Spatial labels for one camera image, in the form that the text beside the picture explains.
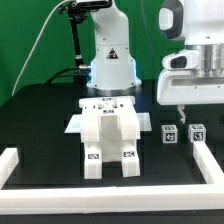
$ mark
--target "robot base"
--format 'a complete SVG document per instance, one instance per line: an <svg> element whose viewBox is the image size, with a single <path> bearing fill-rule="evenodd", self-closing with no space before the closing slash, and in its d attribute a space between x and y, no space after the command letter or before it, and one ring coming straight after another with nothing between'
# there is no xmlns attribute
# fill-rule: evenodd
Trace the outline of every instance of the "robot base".
<svg viewBox="0 0 224 224"><path fill-rule="evenodd" d="M157 100L161 105L224 103L224 77L195 78L191 70L163 70Z"/></svg>
<svg viewBox="0 0 224 224"><path fill-rule="evenodd" d="M131 93L140 91L141 84L142 84L141 80L137 79L136 84L127 89L114 89L114 90L99 89L97 87L94 87L91 83L88 83L87 87L89 93L94 93L99 96L126 96Z"/></svg>

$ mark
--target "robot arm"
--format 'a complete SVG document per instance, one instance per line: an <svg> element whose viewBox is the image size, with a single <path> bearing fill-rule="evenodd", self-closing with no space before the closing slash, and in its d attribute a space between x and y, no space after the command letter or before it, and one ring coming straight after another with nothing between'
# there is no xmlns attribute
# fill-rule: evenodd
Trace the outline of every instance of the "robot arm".
<svg viewBox="0 0 224 224"><path fill-rule="evenodd" d="M77 0L77 5L87 9L109 8L112 6L112 0Z"/></svg>
<svg viewBox="0 0 224 224"><path fill-rule="evenodd" d="M159 12L159 26L168 39L182 40L184 0L166 0Z"/></svg>
<svg viewBox="0 0 224 224"><path fill-rule="evenodd" d="M96 56L87 86L100 95L128 94L141 84L130 55L129 22L114 0L77 0L74 10L90 11L95 30Z"/></svg>

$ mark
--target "table surface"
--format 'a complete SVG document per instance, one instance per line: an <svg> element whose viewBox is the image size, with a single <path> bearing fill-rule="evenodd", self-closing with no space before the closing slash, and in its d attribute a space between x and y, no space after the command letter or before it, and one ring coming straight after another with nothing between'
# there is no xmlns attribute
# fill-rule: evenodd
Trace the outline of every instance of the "table surface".
<svg viewBox="0 0 224 224"><path fill-rule="evenodd" d="M149 112L152 132L138 141L141 176L123 178L120 163L103 165L102 180L84 180L84 150L79 134L64 134L79 99L97 97L85 86L38 84L21 89L0 108L0 154L17 147L20 163L3 189L76 188L205 184L192 157L189 124L204 124L207 145L224 168L224 105L187 106L183 125L175 106L156 102L156 81L143 82L136 112ZM161 125L176 124L178 144L163 144ZM0 223L222 223L224 211L173 211L121 214L0 216Z"/></svg>

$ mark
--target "white plastic part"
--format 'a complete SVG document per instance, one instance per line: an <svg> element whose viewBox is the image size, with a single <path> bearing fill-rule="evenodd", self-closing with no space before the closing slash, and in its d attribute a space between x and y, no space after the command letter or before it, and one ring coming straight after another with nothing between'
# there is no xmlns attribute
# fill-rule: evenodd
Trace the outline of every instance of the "white plastic part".
<svg viewBox="0 0 224 224"><path fill-rule="evenodd" d="M157 101L161 105L224 103L224 84L213 83L214 78L209 79L210 83L203 84L203 80L195 79L191 70L164 69L159 77Z"/></svg>
<svg viewBox="0 0 224 224"><path fill-rule="evenodd" d="M16 148L7 148L0 156L0 189L19 162Z"/></svg>
<svg viewBox="0 0 224 224"><path fill-rule="evenodd" d="M0 190L0 215L224 209L223 173L204 142L194 143L194 158L209 184Z"/></svg>
<svg viewBox="0 0 224 224"><path fill-rule="evenodd" d="M135 98L81 99L81 141L85 147L85 179L102 178L102 162L122 162L123 176L139 176L136 141L140 123Z"/></svg>
<svg viewBox="0 0 224 224"><path fill-rule="evenodd" d="M149 113L137 113L137 117L140 122L140 131L152 131ZM65 129L65 134L80 133L80 121L80 114L73 115Z"/></svg>
<svg viewBox="0 0 224 224"><path fill-rule="evenodd" d="M204 142L194 142L193 156L207 184L224 184L224 174Z"/></svg>
<svg viewBox="0 0 224 224"><path fill-rule="evenodd" d="M90 88L101 91L127 90L140 85L135 60L129 49L129 23L113 0L110 8L91 12L96 56L91 63Z"/></svg>
<svg viewBox="0 0 224 224"><path fill-rule="evenodd" d="M173 12L162 8L159 12L159 27L161 30L168 30L173 27Z"/></svg>
<svg viewBox="0 0 224 224"><path fill-rule="evenodd" d="M193 142L206 142L206 128L203 124L190 124L188 138Z"/></svg>
<svg viewBox="0 0 224 224"><path fill-rule="evenodd" d="M176 70L176 68L171 67L171 64L172 64L171 61L176 58L179 58L179 57L185 57L186 61L187 61L186 67L184 67L182 69L195 69L200 64L199 51L197 51L197 50L182 50L178 53L166 56L163 59L163 67L168 70L172 70L172 69Z"/></svg>
<svg viewBox="0 0 224 224"><path fill-rule="evenodd" d="M176 125L162 125L161 129L163 143L177 143L178 130Z"/></svg>

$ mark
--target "green background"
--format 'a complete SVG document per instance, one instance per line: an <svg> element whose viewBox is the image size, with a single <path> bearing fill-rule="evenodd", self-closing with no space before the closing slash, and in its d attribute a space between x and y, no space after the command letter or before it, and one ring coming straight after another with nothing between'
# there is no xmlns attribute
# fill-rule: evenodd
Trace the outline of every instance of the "green background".
<svg viewBox="0 0 224 224"><path fill-rule="evenodd" d="M140 0L115 0L127 14L130 24L131 55L137 62L140 79L155 79L162 70L162 58L183 48L183 42L166 40L159 31L158 12L164 0L144 0L151 48L141 12ZM5 1L0 7L0 105L10 98L17 76L46 20L59 0ZM85 63L95 56L94 32L91 16L79 26L80 42ZM74 50L67 14L55 13L18 85L44 83L54 73L74 66Z"/></svg>

